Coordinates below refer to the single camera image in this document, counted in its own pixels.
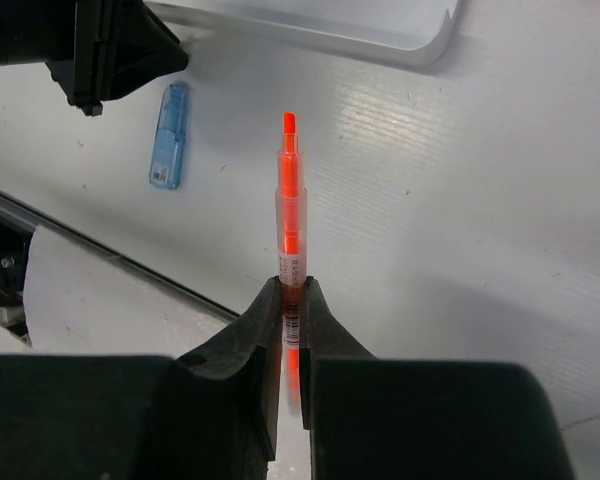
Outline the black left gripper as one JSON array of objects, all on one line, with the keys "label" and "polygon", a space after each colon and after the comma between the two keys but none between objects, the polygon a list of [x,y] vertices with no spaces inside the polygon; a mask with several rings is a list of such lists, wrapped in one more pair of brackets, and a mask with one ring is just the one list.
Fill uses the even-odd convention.
[{"label": "black left gripper", "polygon": [[95,117],[184,70],[188,54],[142,1],[0,0],[0,66],[27,63],[46,63],[68,103]]}]

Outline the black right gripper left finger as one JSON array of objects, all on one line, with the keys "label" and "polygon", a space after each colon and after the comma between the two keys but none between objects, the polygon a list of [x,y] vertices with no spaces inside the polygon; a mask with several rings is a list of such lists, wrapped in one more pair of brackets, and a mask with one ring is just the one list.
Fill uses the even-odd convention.
[{"label": "black right gripper left finger", "polygon": [[178,357],[0,355],[0,479],[263,479],[281,283]]}]

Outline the orange highlighter pen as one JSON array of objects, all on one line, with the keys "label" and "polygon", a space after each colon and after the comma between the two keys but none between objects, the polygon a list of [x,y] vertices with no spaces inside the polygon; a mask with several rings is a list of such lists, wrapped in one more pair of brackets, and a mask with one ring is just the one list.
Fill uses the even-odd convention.
[{"label": "orange highlighter pen", "polygon": [[290,413],[298,417],[301,414],[300,300],[307,278],[307,189],[296,115],[292,112],[283,115],[277,166],[275,202],[286,397]]}]

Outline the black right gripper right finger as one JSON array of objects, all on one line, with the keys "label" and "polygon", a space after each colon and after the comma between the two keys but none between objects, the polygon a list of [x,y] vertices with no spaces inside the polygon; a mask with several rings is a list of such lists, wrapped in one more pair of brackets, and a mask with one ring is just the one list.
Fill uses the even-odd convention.
[{"label": "black right gripper right finger", "polygon": [[308,278],[300,303],[302,420],[315,479],[570,479],[547,394],[502,362],[371,354]]}]

